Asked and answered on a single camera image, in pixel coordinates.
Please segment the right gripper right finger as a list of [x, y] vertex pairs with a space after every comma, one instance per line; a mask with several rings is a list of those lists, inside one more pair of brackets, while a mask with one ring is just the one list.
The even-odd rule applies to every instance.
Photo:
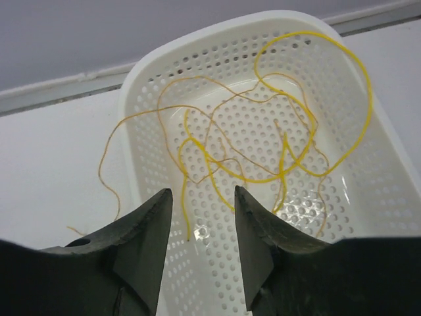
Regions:
[[253, 315], [419, 315], [420, 239], [329, 244], [235, 187], [245, 305]]

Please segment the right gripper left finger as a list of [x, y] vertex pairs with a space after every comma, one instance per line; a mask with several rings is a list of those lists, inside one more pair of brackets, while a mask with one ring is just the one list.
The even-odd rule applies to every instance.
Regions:
[[67, 246], [1, 242], [2, 315], [155, 315], [173, 197], [163, 189]]

